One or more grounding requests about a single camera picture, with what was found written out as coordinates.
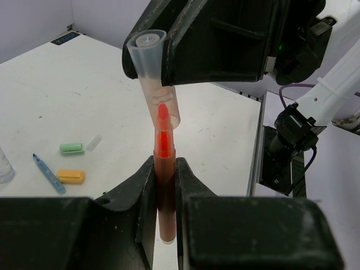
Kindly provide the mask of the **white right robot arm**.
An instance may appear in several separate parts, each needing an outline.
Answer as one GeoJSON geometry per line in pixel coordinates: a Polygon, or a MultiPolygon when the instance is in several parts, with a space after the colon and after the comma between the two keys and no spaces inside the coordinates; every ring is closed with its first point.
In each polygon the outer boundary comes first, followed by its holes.
{"type": "MultiPolygon", "coordinates": [[[[358,35],[358,1],[151,1],[124,42],[122,65],[140,81],[156,118],[159,103],[174,102],[176,85],[257,82],[269,74],[281,88],[293,87],[358,35]]],[[[296,154],[315,148],[358,84],[355,44],[277,117],[263,183],[274,186],[296,154]]]]}

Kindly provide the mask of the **orange slim marker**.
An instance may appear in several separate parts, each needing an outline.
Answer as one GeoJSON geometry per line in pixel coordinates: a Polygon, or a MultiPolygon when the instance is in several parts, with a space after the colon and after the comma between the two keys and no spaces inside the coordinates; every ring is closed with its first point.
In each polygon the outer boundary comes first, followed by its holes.
{"type": "Polygon", "coordinates": [[[176,150],[169,110],[164,103],[157,109],[154,168],[160,238],[165,244],[171,244],[176,237],[176,150]]]}

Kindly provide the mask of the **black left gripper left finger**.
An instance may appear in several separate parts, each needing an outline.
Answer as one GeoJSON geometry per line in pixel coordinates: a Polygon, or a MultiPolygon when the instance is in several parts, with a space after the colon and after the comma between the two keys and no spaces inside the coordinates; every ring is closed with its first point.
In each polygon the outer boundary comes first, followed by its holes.
{"type": "Polygon", "coordinates": [[[2,269],[151,269],[154,242],[151,157],[97,199],[1,199],[2,269]]]}

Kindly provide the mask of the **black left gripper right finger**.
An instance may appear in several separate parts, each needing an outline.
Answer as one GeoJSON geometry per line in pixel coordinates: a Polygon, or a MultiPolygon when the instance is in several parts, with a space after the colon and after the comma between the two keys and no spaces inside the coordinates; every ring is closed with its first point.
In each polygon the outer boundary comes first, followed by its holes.
{"type": "Polygon", "coordinates": [[[344,269],[327,219],[307,199],[218,196],[176,159],[179,269],[344,269]]]}

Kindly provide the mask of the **clear marker cap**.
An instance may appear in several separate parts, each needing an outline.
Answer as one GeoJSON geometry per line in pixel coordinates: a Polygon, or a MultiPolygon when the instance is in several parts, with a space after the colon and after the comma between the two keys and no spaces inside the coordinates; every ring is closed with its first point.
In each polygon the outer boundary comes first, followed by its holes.
{"type": "Polygon", "coordinates": [[[161,83],[161,66],[166,31],[150,29],[135,34],[126,43],[132,64],[147,102],[153,125],[157,127],[158,106],[166,104],[173,129],[181,122],[176,89],[161,83]]]}

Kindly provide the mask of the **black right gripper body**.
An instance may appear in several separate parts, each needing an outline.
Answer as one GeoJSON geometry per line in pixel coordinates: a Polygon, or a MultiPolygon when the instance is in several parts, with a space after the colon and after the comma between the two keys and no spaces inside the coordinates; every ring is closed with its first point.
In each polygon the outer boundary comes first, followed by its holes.
{"type": "Polygon", "coordinates": [[[320,68],[336,19],[317,16],[326,1],[284,1],[273,71],[277,84],[301,83],[320,68]]]}

